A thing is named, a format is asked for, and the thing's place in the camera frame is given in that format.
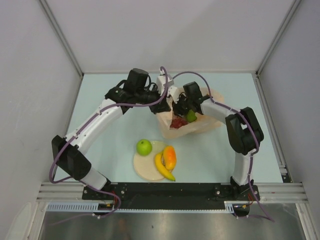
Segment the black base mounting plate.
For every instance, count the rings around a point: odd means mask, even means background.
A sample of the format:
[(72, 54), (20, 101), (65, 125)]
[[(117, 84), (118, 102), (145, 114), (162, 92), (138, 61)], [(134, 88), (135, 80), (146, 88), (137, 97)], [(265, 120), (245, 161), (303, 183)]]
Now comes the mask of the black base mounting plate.
[(99, 192), (84, 187), (85, 201), (111, 202), (129, 211), (215, 211), (225, 202), (248, 203), (260, 199), (254, 183), (107, 182)]

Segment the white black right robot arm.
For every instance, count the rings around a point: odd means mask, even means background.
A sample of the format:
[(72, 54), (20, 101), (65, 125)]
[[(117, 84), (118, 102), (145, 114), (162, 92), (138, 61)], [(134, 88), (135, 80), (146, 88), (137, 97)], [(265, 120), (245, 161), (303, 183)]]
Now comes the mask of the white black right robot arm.
[(182, 96), (173, 104), (173, 112), (177, 115), (185, 116), (190, 110), (214, 117), (225, 124), (229, 144), (235, 151), (230, 194), (235, 200), (242, 201), (248, 196), (249, 188), (253, 187), (253, 159), (264, 140), (264, 133), (253, 109), (245, 107), (236, 110), (215, 101), (210, 94), (203, 95), (196, 82), (191, 82), (183, 86)]

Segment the aluminium frame rail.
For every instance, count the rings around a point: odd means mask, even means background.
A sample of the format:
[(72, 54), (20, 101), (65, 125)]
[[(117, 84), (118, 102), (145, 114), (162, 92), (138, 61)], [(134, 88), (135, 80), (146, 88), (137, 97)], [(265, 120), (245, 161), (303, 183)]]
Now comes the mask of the aluminium frame rail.
[[(121, 200), (143, 197), (203, 197), (207, 200), (247, 201), (258, 198), (262, 203), (306, 203), (301, 183), (255, 183), (252, 188), (238, 191), (226, 183), (165, 183), (119, 182), (107, 187)], [(38, 201), (109, 201), (113, 196), (96, 192), (81, 183), (41, 184)]]

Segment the round cream green plate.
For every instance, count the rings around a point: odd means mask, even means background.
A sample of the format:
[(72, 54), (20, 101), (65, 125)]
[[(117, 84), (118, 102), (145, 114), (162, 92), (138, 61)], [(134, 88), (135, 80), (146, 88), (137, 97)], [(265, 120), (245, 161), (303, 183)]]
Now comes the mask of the round cream green plate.
[(149, 182), (159, 182), (164, 177), (156, 168), (155, 156), (165, 148), (166, 144), (163, 141), (151, 141), (150, 143), (152, 151), (148, 155), (142, 156), (138, 152), (134, 154), (133, 167), (142, 179)]

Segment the red fake grape bunch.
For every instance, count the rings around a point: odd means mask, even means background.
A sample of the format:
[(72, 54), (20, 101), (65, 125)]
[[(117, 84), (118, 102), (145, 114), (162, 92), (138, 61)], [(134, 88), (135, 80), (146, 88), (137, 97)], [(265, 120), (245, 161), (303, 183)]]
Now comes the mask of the red fake grape bunch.
[(179, 129), (183, 126), (186, 126), (188, 124), (188, 121), (185, 120), (184, 118), (178, 117), (174, 118), (171, 121), (170, 128), (172, 129)]

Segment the green fake apple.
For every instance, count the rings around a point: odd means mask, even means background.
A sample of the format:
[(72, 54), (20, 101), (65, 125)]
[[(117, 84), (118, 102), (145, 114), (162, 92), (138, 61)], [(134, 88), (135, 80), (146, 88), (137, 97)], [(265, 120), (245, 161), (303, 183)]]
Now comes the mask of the green fake apple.
[(152, 152), (153, 146), (147, 139), (141, 139), (136, 144), (136, 152), (141, 156), (147, 156)]
[(185, 115), (185, 119), (188, 123), (195, 122), (197, 120), (196, 113), (192, 109), (190, 109)]

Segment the yellow fake banana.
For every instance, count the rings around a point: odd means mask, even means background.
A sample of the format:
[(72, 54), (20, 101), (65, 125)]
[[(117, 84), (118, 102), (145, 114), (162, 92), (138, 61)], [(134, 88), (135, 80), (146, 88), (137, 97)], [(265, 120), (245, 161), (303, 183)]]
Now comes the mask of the yellow fake banana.
[(162, 157), (163, 153), (159, 152), (154, 157), (154, 163), (157, 171), (167, 180), (175, 182), (176, 178), (173, 176), (173, 174), (167, 170), (167, 168), (162, 163)]

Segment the orange yellow fake mango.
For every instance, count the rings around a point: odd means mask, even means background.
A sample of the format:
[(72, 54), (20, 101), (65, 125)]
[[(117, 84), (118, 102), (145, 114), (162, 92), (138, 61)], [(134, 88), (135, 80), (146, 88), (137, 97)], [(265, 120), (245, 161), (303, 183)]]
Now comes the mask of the orange yellow fake mango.
[(175, 152), (175, 148), (171, 145), (167, 145), (163, 149), (163, 159), (165, 168), (167, 170), (173, 170), (176, 167), (177, 164), (177, 156)]

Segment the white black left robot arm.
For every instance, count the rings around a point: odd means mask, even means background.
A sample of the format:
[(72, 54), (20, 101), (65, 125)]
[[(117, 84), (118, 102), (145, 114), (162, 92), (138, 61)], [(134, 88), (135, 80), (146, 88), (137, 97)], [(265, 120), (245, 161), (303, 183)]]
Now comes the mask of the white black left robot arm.
[(165, 67), (160, 67), (154, 84), (148, 72), (133, 68), (127, 79), (111, 88), (95, 112), (76, 130), (65, 137), (56, 135), (52, 141), (53, 166), (68, 174), (67, 180), (74, 179), (93, 189), (100, 200), (110, 196), (110, 180), (97, 171), (86, 158), (86, 153), (98, 136), (115, 120), (131, 108), (148, 107), (153, 114), (170, 111), (167, 103), (171, 77)]

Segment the translucent peach plastic bag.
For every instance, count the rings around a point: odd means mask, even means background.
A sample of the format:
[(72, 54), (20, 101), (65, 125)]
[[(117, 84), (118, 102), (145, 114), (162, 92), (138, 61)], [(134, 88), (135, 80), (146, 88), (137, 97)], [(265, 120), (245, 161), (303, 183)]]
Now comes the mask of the translucent peach plastic bag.
[[(181, 87), (179, 88), (179, 90), (180, 93), (184, 91)], [(174, 115), (172, 107), (173, 101), (171, 97), (167, 97), (166, 102), (170, 107), (170, 111), (165, 111), (156, 114), (159, 129), (161, 131), (162, 136), (166, 139), (175, 139), (187, 134), (200, 134), (207, 131), (211, 131), (222, 125), (222, 123), (219, 120), (215, 119), (212, 116), (196, 113), (196, 121), (188, 123), (187, 125), (182, 126), (179, 129), (170, 128), (172, 119), (184, 118), (186, 120), (186, 118)]]

